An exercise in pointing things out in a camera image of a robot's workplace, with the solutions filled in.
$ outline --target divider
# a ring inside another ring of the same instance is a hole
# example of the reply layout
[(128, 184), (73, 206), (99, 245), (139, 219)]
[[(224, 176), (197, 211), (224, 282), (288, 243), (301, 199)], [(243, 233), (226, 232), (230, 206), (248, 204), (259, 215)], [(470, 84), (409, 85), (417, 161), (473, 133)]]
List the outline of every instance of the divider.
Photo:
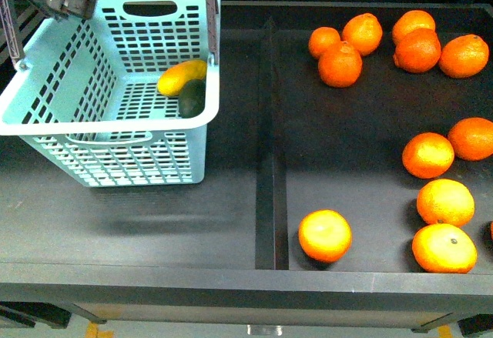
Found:
[(274, 21), (270, 19), (264, 29), (258, 93), (255, 267), (288, 270), (286, 163), (281, 93), (274, 64)]

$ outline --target yellow floor marking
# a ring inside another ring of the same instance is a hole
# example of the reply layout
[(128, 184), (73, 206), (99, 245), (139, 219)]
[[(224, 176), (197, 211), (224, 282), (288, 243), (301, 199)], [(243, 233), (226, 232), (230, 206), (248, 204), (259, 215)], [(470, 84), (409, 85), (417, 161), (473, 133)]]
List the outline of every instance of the yellow floor marking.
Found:
[(115, 334), (113, 331), (107, 330), (102, 332), (99, 330), (98, 324), (89, 323), (84, 338), (113, 338), (114, 336)]
[(438, 327), (438, 338), (454, 338), (448, 325)]
[(97, 338), (98, 337), (98, 324), (89, 323), (84, 338)]

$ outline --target basket slot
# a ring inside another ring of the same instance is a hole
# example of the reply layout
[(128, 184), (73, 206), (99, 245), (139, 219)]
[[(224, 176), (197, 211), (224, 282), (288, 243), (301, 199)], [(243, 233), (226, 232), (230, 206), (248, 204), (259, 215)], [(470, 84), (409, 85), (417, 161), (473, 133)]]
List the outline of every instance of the basket slot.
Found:
[(145, 13), (156, 0), (98, 0), (94, 17), (98, 37), (112, 44), (109, 51), (121, 61), (122, 71), (161, 74), (183, 61), (208, 58), (205, 0), (173, 0), (176, 12), (158, 17), (126, 13), (126, 5), (135, 2)]

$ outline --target basket handle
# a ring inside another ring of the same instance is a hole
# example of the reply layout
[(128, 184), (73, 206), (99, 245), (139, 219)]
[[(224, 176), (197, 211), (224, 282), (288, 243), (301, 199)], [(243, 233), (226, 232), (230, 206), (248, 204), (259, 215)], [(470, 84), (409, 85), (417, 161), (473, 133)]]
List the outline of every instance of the basket handle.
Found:
[(80, 147), (87, 148), (97, 148), (97, 147), (112, 147), (112, 146), (124, 146), (130, 147), (138, 144), (150, 143), (156, 140), (154, 134), (152, 132), (146, 132), (146, 136), (143, 138), (135, 138), (121, 141), (96, 141), (96, 140), (79, 140), (71, 138), (69, 135), (58, 136), (58, 139), (67, 143), (76, 144)]
[[(216, 14), (219, 14), (217, 0), (206, 0), (207, 35), (209, 50), (213, 56), (214, 65), (219, 65), (219, 38), (217, 36)], [(22, 60), (25, 57), (21, 37), (18, 30), (17, 16), (13, 0), (0, 0), (0, 18), (5, 32), (5, 39), (12, 63), (16, 69), (25, 69)]]

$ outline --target floor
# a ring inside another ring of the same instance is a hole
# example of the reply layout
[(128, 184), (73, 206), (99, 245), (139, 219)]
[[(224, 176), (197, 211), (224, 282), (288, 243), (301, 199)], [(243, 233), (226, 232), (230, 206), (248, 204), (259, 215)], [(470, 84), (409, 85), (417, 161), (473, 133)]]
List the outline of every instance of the floor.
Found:
[[(89, 322), (73, 316), (66, 330), (53, 330), (38, 323), (34, 329), (0, 329), (1, 338), (246, 338), (247, 327), (241, 325), (189, 324), (189, 323), (139, 323), (111, 321), (94, 326), (97, 332), (88, 332)], [(443, 326), (428, 334), (414, 334), (406, 329), (332, 328), (285, 326), (286, 338), (460, 338), (456, 324)], [(481, 338), (493, 338), (486, 333)]]

